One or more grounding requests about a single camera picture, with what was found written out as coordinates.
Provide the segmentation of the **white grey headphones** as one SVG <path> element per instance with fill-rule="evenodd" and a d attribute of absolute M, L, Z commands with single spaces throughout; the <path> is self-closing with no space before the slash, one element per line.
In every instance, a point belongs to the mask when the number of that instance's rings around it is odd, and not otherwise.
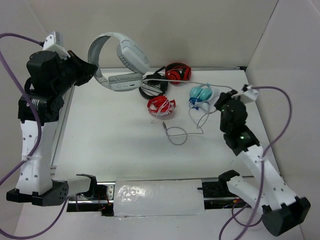
<path fill-rule="evenodd" d="M 109 68 L 100 64 L 100 56 L 105 44 L 111 38 L 118 40 L 115 52 L 121 67 L 111 68 L 112 71 L 119 70 L 118 74 L 105 76 L 104 71 Z M 144 75 L 150 69 L 150 60 L 143 48 L 120 32 L 106 32 L 98 35 L 90 44 L 87 61 L 96 66 L 93 75 L 95 80 L 104 88 L 114 92 L 128 92 L 140 88 Z"/>

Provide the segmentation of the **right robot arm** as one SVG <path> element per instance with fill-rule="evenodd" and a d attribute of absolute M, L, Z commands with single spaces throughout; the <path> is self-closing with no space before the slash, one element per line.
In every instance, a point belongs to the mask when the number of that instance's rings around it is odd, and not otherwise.
<path fill-rule="evenodd" d="M 263 148 L 247 127 L 248 117 L 245 104 L 254 102 L 257 90 L 242 94 L 232 90 L 219 95 L 214 104 L 220 112 L 220 130 L 226 145 L 242 159 L 258 181 L 259 188 L 247 183 L 240 174 L 230 170 L 223 174 L 218 184 L 223 196 L 235 194 L 252 207 L 252 213 L 260 214 L 267 231 L 278 237 L 304 222 L 311 203 L 299 197 L 284 181 L 267 158 L 268 147 Z"/>

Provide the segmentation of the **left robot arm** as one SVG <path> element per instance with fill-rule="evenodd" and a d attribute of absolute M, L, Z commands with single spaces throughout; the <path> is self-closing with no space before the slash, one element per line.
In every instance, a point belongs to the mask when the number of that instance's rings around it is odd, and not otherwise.
<path fill-rule="evenodd" d="M 33 53 L 26 68 L 29 78 L 18 101 L 18 119 L 22 132 L 20 176 L 16 186 L 6 193 L 6 200 L 48 207 L 59 206 L 69 197 L 97 197 L 97 179 L 80 173 L 68 180 L 51 176 L 53 141 L 58 127 L 64 95 L 74 86 L 86 84 L 97 71 L 71 50 L 66 58 L 57 52 L 42 50 Z"/>

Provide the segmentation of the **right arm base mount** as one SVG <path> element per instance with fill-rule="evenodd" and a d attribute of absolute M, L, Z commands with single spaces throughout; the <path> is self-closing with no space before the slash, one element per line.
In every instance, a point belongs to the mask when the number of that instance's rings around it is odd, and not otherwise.
<path fill-rule="evenodd" d="M 204 209 L 231 209 L 245 206 L 245 202 L 237 195 L 231 193 L 227 187 L 227 178 L 220 175 L 217 179 L 204 180 L 197 188 L 203 194 Z"/>

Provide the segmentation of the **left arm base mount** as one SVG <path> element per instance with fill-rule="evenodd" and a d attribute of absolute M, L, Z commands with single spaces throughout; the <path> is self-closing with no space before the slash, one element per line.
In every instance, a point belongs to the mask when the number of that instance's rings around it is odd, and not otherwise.
<path fill-rule="evenodd" d="M 115 182 L 98 182 L 93 196 L 78 193 L 72 196 L 66 207 L 68 213 L 95 212 L 105 217 L 114 216 Z"/>

